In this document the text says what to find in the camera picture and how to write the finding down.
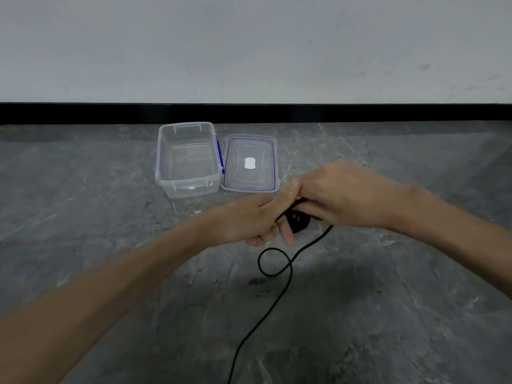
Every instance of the person's left hand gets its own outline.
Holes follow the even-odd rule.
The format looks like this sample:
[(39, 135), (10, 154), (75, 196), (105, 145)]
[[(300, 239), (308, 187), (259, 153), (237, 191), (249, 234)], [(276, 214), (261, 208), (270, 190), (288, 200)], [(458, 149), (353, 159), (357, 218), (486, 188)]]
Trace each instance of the person's left hand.
[(259, 246), (272, 241), (280, 232), (288, 245), (293, 245), (293, 233), (286, 217), (275, 221), (296, 200), (301, 189), (293, 179), (276, 198), (259, 193), (214, 207), (190, 219), (201, 224), (208, 246), (217, 246), (245, 240)]

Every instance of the gray wall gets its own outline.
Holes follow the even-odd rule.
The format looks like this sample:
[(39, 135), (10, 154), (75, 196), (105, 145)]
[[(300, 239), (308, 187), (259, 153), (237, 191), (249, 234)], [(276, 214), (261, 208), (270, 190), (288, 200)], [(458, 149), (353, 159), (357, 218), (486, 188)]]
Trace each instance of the gray wall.
[(512, 102), (512, 0), (0, 0), (0, 101)]

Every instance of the gray marble floor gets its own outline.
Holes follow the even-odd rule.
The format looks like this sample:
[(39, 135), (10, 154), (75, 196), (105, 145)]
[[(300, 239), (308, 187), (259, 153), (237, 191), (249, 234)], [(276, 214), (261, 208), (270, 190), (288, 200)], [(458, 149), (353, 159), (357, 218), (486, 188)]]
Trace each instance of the gray marble floor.
[[(512, 122), (216, 124), (278, 140), (286, 181), (345, 158), (512, 227)], [(154, 180), (158, 126), (0, 127), (0, 315), (140, 246), (227, 191), (171, 200)], [(297, 235), (304, 245), (324, 226)], [(279, 239), (277, 246), (284, 247)], [(226, 382), (234, 350), (286, 282), (259, 250), (205, 251), (138, 304), (65, 378)], [(265, 259), (267, 267), (282, 264)], [(335, 228), (239, 357), (239, 383), (510, 383), (512, 303), (436, 250)]]

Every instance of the black wire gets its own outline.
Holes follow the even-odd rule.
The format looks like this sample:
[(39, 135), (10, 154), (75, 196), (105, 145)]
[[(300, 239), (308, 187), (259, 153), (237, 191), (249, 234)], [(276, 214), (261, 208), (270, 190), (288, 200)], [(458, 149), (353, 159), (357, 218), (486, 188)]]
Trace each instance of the black wire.
[[(297, 200), (291, 207), (294, 207), (296, 205), (298, 205), (299, 203), (301, 202), (304, 202), (306, 201), (306, 199), (304, 198), (301, 198), (299, 200)], [(285, 294), (286, 290), (288, 289), (288, 287), (290, 286), (290, 283), (291, 283), (291, 276), (293, 274), (293, 267), (292, 267), (292, 263), (295, 261), (295, 259), (297, 258), (297, 256), (304, 250), (308, 249), (310, 246), (312, 245), (315, 245), (318, 241), (320, 241), (322, 238), (324, 238), (325, 236), (327, 236), (327, 233), (329, 233), (331, 231), (331, 229), (333, 228), (333, 225), (329, 225), (329, 227), (326, 229), (325, 232), (322, 233), (322, 235), (320, 235), (319, 237), (315, 238), (313, 241), (311, 241), (309, 244), (307, 245), (304, 245), (301, 249), (299, 249), (297, 251), (297, 253), (291, 258), (290, 260), (290, 257), (285, 253), (285, 251), (279, 249), (279, 248), (267, 248), (266, 250), (262, 251), (259, 256), (258, 256), (258, 268), (259, 268), (259, 271), (264, 274), (266, 277), (276, 277), (276, 276), (279, 276), (280, 274), (282, 274), (286, 268), (290, 267), (290, 276), (288, 277), (288, 282), (286, 283), (285, 285), (285, 288), (281, 291), (281, 293), (279, 294), (278, 298), (275, 300), (275, 302), (272, 304), (272, 306), (270, 306), (270, 309), (268, 309), (267, 313), (258, 321), (258, 323), (256, 323), (256, 326), (253, 327), (253, 329), (251, 331), (249, 331), (249, 333), (247, 333), (247, 335), (244, 337), (244, 339), (242, 340), (242, 342), (240, 342), (240, 344), (238, 345), (238, 348), (237, 348), (237, 351), (235, 352), (234, 354), (234, 358), (233, 358), (233, 363), (231, 364), (231, 371), (229, 372), (229, 379), (228, 379), (228, 384), (231, 384), (231, 379), (233, 377), (233, 372), (234, 372), (234, 364), (236, 363), (237, 361), (237, 357), (238, 357), (238, 353), (240, 352), (240, 349), (242, 348), (244, 342), (246, 342), (249, 337), (256, 331), (256, 329), (258, 329), (258, 327), (263, 323), (263, 321), (265, 319), (267, 319), (267, 316), (269, 316), (269, 314), (272, 312), (272, 310), (274, 309), (274, 307), (276, 306), (276, 304), (278, 304), (279, 302), (279, 299), (281, 299), (283, 297), (283, 295)], [(260, 264), (260, 261), (261, 261), (261, 256), (263, 256), (263, 253), (265, 252), (268, 252), (270, 250), (276, 250), (278, 252), (281, 252), (283, 255), (285, 255), (286, 259), (288, 260), (288, 264), (286, 264), (281, 270), (279, 270), (278, 272), (276, 273), (266, 273), (264, 270), (262, 270), (261, 268), (261, 264)]]

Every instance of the person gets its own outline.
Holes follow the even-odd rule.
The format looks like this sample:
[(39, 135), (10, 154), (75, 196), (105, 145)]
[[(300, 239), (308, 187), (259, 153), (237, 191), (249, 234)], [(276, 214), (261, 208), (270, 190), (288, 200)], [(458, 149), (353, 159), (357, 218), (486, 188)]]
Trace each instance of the person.
[(0, 318), (0, 382), (56, 383), (131, 306), (208, 247), (245, 240), (258, 246), (280, 232), (275, 219), (296, 209), (333, 225), (377, 227), (430, 244), (512, 297), (512, 233), (351, 162), (293, 180), (275, 198), (257, 194), (214, 207), (118, 260)]

